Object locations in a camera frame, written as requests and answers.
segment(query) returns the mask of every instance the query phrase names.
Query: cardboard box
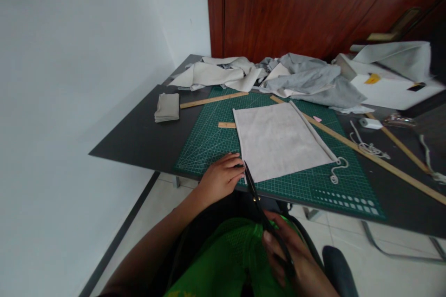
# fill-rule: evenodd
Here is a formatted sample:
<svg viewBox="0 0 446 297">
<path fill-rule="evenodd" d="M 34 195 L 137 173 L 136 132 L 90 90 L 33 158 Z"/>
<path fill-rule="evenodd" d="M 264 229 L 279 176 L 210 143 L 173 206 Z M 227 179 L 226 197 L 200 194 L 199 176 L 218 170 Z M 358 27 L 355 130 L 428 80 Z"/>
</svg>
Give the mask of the cardboard box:
<svg viewBox="0 0 446 297">
<path fill-rule="evenodd" d="M 406 110 L 446 89 L 433 79 L 414 83 L 378 65 L 358 63 L 352 58 L 340 53 L 336 64 L 341 67 L 341 75 L 367 97 L 365 104 Z"/>
</svg>

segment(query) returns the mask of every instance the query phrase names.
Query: clear plastic object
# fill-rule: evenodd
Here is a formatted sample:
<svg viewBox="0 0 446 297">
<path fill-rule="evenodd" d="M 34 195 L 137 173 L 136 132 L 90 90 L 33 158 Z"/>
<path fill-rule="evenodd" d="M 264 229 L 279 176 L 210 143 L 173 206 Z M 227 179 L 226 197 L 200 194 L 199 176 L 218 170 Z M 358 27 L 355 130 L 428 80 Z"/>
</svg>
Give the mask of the clear plastic object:
<svg viewBox="0 0 446 297">
<path fill-rule="evenodd" d="M 385 126 L 395 126 L 400 128 L 413 128 L 417 123 L 409 117 L 403 117 L 398 113 L 387 116 L 382 124 Z"/>
</svg>

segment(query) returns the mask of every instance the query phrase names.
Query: person's left hand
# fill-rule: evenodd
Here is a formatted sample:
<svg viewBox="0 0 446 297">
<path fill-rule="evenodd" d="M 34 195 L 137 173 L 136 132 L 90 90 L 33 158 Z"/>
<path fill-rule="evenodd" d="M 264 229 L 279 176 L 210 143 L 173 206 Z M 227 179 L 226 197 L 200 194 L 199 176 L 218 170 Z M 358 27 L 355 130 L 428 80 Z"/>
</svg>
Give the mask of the person's left hand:
<svg viewBox="0 0 446 297">
<path fill-rule="evenodd" d="M 203 205 L 203 209 L 232 193 L 237 182 L 244 177 L 245 167 L 235 167 L 243 165 L 239 156 L 239 153 L 228 153 L 204 173 L 201 182 L 191 193 L 198 204 Z"/>
</svg>

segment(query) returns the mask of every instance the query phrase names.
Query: fingernail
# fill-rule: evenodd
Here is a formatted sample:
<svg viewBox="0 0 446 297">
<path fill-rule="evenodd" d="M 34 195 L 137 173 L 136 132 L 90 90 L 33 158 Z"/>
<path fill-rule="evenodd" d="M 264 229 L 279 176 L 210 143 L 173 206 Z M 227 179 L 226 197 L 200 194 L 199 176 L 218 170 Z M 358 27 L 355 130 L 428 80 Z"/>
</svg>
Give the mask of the fingernail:
<svg viewBox="0 0 446 297">
<path fill-rule="evenodd" d="M 263 238 L 267 243 L 270 243 L 273 239 L 273 236 L 268 231 L 263 231 Z"/>
</svg>

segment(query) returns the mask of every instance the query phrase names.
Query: white cord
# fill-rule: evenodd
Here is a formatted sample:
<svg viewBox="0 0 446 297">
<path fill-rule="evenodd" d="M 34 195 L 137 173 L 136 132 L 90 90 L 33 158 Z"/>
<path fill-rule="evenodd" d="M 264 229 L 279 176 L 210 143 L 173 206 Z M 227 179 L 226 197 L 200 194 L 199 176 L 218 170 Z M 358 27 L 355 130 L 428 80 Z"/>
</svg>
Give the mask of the white cord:
<svg viewBox="0 0 446 297">
<path fill-rule="evenodd" d="M 330 181 L 331 181 L 333 184 L 338 184 L 338 183 L 339 183 L 339 179 L 338 179 L 338 177 L 337 177 L 336 174 L 335 174 L 335 169 L 337 169 L 337 168 L 347 168 L 347 167 L 348 167 L 348 161 L 345 160 L 343 157 L 338 157 L 338 160 L 336 161 L 336 164 L 337 164 L 337 165 L 340 165 L 340 164 L 341 164 L 341 159 L 342 159 L 343 161 L 345 161 L 345 166 L 336 166 L 336 167 L 333 167 L 333 168 L 331 169 Z"/>
<path fill-rule="evenodd" d="M 350 139 L 352 140 L 352 142 L 354 142 L 355 144 L 358 145 L 358 148 L 362 152 L 364 152 L 366 154 L 369 154 L 369 155 L 375 155 L 375 156 L 380 157 L 380 158 L 390 159 L 390 156 L 387 153 L 382 152 L 380 149 L 378 149 L 375 146 L 373 146 L 373 143 L 370 143 L 370 144 L 364 143 L 362 141 L 362 139 L 361 139 L 361 136 L 359 135 L 358 130 L 356 129 L 356 127 L 354 126 L 352 121 L 350 121 L 350 124 L 353 127 L 353 130 L 354 130 L 354 132 L 356 134 L 356 137 L 358 137 L 359 144 L 353 139 L 353 132 L 350 132 Z"/>
<path fill-rule="evenodd" d="M 429 147 L 427 147 L 426 143 L 424 142 L 424 135 L 420 135 L 420 142 L 421 142 L 421 144 L 423 144 L 424 149 L 426 150 L 426 165 L 427 165 L 427 168 L 429 168 L 429 171 L 431 172 L 432 178 L 435 181 L 439 182 L 440 184 L 446 184 L 446 176 L 444 176 L 441 173 L 434 172 L 431 167 L 431 157 L 429 155 L 430 150 L 429 150 Z"/>
</svg>

